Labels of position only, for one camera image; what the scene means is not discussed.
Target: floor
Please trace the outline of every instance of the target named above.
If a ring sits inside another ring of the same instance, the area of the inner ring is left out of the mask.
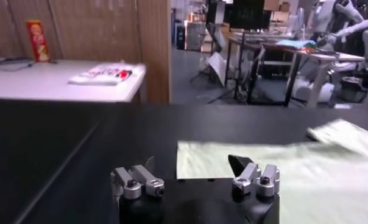
[[[172,48],[172,103],[205,104],[226,92],[217,80],[209,80],[207,75],[199,73],[199,62],[209,56],[194,51],[182,51]],[[229,104],[229,100],[217,100],[215,103]]]
[[[183,51],[172,48],[172,103],[174,104],[206,104],[225,94],[228,89],[234,88],[234,82],[229,82],[227,88],[223,88],[220,81],[210,80],[207,75],[199,75],[199,63],[202,57],[209,54]],[[262,88],[270,89],[270,99],[283,100],[285,82],[264,82]],[[222,99],[215,100],[213,104],[240,104],[233,99],[233,92]]]

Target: cardboard box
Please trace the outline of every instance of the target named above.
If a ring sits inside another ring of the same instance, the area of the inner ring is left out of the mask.
[[[265,0],[264,10],[278,11],[279,10],[279,0]]]

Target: blue cloth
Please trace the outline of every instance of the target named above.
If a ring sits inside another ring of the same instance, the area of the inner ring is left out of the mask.
[[[294,49],[301,50],[304,47],[316,47],[316,42],[313,40],[281,40],[276,43],[278,46],[293,47]]]

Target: computer monitor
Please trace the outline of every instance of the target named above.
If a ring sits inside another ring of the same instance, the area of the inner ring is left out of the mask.
[[[207,11],[207,24],[223,24],[225,16],[225,5],[222,1],[210,1]]]
[[[234,0],[230,14],[230,28],[234,29],[262,29],[263,23],[259,18],[264,15],[264,0]]]

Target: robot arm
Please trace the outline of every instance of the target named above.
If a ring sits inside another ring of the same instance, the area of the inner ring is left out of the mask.
[[[353,6],[350,0],[338,0],[334,8],[335,10],[344,14],[349,19],[355,22],[355,25],[342,29],[337,33],[334,33],[333,35],[336,38],[346,37],[360,30],[368,29],[368,19],[364,20],[364,18],[360,15],[359,11],[357,11],[357,9]]]

